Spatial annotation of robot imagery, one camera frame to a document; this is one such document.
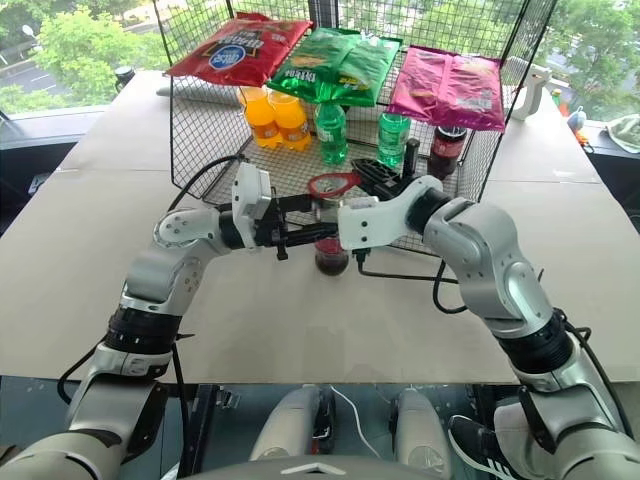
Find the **white cable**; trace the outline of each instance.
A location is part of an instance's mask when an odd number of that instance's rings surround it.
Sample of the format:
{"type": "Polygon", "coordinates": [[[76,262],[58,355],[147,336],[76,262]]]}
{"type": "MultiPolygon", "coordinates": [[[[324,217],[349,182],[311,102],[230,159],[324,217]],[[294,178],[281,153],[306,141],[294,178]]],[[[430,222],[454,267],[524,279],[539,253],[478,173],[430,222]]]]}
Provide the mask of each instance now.
{"type": "Polygon", "coordinates": [[[333,390],[334,393],[337,393],[340,397],[342,397],[342,399],[347,402],[349,405],[351,405],[351,408],[353,409],[353,414],[356,417],[356,428],[358,429],[358,435],[360,436],[360,440],[362,440],[362,443],[364,443],[366,445],[366,447],[371,450],[371,452],[373,452],[373,454],[380,458],[380,454],[376,451],[375,448],[373,448],[371,446],[371,444],[367,441],[367,439],[365,438],[364,434],[362,433],[362,428],[360,427],[360,415],[358,415],[358,409],[356,408],[356,406],[354,405],[354,403],[349,400],[343,393],[339,392],[338,390],[335,389],[335,387],[333,385],[330,385],[331,390],[333,390]]]}
{"type": "Polygon", "coordinates": [[[376,393],[378,394],[378,396],[384,401],[384,403],[386,403],[387,405],[391,405],[391,400],[389,400],[387,397],[385,397],[382,392],[380,391],[380,388],[378,387],[377,383],[373,384],[373,388],[375,388],[376,393]]]}

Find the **road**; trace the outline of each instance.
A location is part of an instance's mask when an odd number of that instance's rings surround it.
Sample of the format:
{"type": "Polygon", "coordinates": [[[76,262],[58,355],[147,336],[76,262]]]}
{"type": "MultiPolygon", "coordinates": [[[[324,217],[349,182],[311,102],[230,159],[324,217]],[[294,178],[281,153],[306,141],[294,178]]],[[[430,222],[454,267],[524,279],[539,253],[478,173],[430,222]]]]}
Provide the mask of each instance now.
{"type": "MultiPolygon", "coordinates": [[[[136,34],[147,32],[158,33],[159,31],[158,25],[155,22],[135,25],[126,30],[136,34]]],[[[0,75],[0,87],[7,87],[9,85],[21,85],[26,93],[35,92],[36,90],[46,90],[52,95],[56,93],[70,93],[70,90],[64,85],[59,84],[51,74],[36,67],[35,63],[29,61],[26,62],[24,69],[16,70],[15,74],[0,75]]]]}
{"type": "Polygon", "coordinates": [[[26,93],[36,90],[46,90],[52,95],[69,93],[69,90],[58,84],[52,75],[36,67],[33,63],[16,74],[0,78],[0,87],[9,85],[21,85],[26,93]]]}

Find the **tree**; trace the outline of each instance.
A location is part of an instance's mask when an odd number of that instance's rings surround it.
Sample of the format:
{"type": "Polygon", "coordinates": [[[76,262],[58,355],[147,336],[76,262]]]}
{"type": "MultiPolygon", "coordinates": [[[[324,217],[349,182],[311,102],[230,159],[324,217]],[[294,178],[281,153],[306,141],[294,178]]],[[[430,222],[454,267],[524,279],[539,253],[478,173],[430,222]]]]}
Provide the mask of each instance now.
{"type": "Polygon", "coordinates": [[[87,7],[45,19],[38,41],[42,49],[33,59],[71,89],[76,105],[109,103],[116,93],[113,69],[118,66],[167,66],[158,34],[125,32],[109,14],[92,18],[87,7]]]}
{"type": "Polygon", "coordinates": [[[29,25],[37,34],[43,20],[57,13],[71,12],[79,6],[85,6],[94,17],[104,12],[122,16],[140,2],[141,0],[3,0],[0,2],[0,48],[29,40],[22,33],[22,25],[29,25]]]}
{"type": "Polygon", "coordinates": [[[307,2],[297,0],[239,0],[233,2],[237,12],[259,12],[274,20],[305,20],[309,18],[307,2]]]}
{"type": "Polygon", "coordinates": [[[344,28],[361,29],[365,31],[380,31],[378,24],[378,5],[371,2],[363,8],[359,0],[343,0],[338,9],[340,15],[340,25],[344,28]]]}
{"type": "Polygon", "coordinates": [[[226,6],[207,5],[205,0],[190,0],[186,9],[171,9],[165,29],[171,61],[178,62],[229,20],[226,6]]]}
{"type": "Polygon", "coordinates": [[[638,0],[565,0],[552,16],[536,61],[545,65],[551,53],[566,58],[576,92],[571,107],[583,105],[589,118],[637,113],[640,100],[621,84],[640,67],[638,27],[638,0]]]}
{"type": "Polygon", "coordinates": [[[123,16],[124,12],[140,5],[140,0],[79,0],[76,6],[85,6],[93,16],[101,13],[123,16]]]}
{"type": "Polygon", "coordinates": [[[51,110],[69,106],[63,95],[51,95],[45,90],[25,93],[20,85],[0,87],[0,107],[4,113],[51,110]]]}
{"type": "Polygon", "coordinates": [[[494,8],[489,1],[434,3],[415,21],[411,41],[458,53],[500,57],[513,23],[493,18],[494,8]]]}

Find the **orange drink bottle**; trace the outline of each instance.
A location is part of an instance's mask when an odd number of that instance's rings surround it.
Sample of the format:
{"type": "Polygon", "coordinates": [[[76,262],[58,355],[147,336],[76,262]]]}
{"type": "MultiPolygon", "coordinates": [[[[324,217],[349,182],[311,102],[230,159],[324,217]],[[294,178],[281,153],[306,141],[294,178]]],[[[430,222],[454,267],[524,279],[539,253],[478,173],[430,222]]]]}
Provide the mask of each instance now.
{"type": "Polygon", "coordinates": [[[282,143],[276,113],[269,104],[264,87],[240,87],[238,100],[245,106],[244,116],[259,146],[275,148],[282,143]]]}
{"type": "Polygon", "coordinates": [[[307,115],[300,100],[282,92],[269,93],[269,103],[276,111],[276,123],[282,142],[289,148],[303,151],[311,144],[307,115]]]}

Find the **black and white sneaker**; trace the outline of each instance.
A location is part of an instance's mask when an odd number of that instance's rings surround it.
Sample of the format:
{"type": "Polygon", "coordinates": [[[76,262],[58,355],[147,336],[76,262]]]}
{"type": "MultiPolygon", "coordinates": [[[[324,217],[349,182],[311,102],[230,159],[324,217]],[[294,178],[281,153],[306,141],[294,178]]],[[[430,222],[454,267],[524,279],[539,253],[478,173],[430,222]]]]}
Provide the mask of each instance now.
{"type": "Polygon", "coordinates": [[[449,420],[449,440],[458,456],[471,467],[501,480],[522,479],[500,451],[496,434],[484,425],[454,415],[449,420]]]}

